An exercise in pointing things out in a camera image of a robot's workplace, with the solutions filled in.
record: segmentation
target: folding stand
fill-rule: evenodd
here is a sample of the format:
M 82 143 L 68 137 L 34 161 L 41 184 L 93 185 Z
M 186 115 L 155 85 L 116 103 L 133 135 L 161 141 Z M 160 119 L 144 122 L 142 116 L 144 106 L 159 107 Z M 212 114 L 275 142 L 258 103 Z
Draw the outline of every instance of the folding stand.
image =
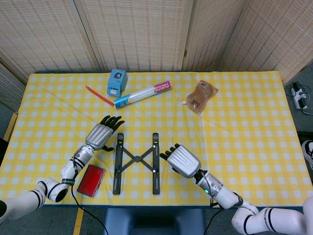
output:
M 117 145 L 115 153 L 115 166 L 114 166 L 114 180 L 113 180 L 113 194 L 121 193 L 121 179 L 122 172 L 129 167 L 134 162 L 142 162 L 150 171 L 152 171 L 152 180 L 153 180 L 153 194 L 160 194 L 160 152 L 158 145 L 158 133 L 153 133 L 152 135 L 152 147 L 149 148 L 141 156 L 134 156 L 123 146 L 124 144 L 124 135 L 122 133 L 117 134 Z M 131 160 L 122 166 L 123 162 L 123 152 L 131 157 Z M 144 159 L 149 153 L 152 152 L 152 166 L 150 166 Z

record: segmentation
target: pink label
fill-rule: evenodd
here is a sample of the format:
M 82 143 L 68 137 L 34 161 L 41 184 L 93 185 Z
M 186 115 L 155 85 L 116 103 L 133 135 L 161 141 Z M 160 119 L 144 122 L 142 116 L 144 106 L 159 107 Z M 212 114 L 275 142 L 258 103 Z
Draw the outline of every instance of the pink label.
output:
M 167 90 L 170 90 L 171 88 L 172 88 L 172 85 L 170 81 L 162 82 L 160 84 L 155 85 L 155 93 L 167 91 Z

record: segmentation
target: silver robotic hand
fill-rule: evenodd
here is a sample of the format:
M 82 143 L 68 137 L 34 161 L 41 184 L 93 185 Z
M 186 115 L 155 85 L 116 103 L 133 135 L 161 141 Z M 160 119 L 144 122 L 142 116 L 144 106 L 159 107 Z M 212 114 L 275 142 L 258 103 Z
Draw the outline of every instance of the silver robotic hand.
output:
M 112 151 L 106 143 L 118 127 L 124 123 L 121 117 L 106 116 L 96 124 L 86 137 L 86 146 L 80 147 L 61 170 L 62 181 L 53 178 L 39 181 L 36 188 L 9 199 L 0 200 L 0 224 L 6 219 L 17 219 L 43 206 L 45 198 L 53 202 L 60 202 L 66 196 L 75 178 L 93 157 L 95 150 Z
M 303 205 L 304 214 L 287 209 L 264 208 L 259 210 L 238 194 L 226 188 L 222 182 L 206 170 L 201 170 L 199 159 L 183 145 L 175 144 L 170 151 L 160 154 L 173 170 L 183 177 L 196 179 L 199 185 L 223 209 L 238 207 L 232 225 L 237 232 L 249 235 L 273 231 L 288 235 L 313 235 L 313 196 Z

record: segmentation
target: blue pencil sharpener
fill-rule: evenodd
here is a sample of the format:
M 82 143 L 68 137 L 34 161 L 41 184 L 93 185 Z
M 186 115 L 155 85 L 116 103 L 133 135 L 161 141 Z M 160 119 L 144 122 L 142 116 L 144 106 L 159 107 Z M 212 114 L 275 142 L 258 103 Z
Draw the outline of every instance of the blue pencil sharpener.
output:
M 127 80 L 125 70 L 113 69 L 108 80 L 107 94 L 120 97 L 125 91 Z

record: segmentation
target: red case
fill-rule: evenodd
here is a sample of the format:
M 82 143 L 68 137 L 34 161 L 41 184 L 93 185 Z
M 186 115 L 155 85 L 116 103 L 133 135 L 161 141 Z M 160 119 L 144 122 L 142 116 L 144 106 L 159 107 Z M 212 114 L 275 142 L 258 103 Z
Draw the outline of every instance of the red case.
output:
M 95 165 L 88 165 L 77 191 L 89 197 L 94 197 L 102 182 L 105 169 Z

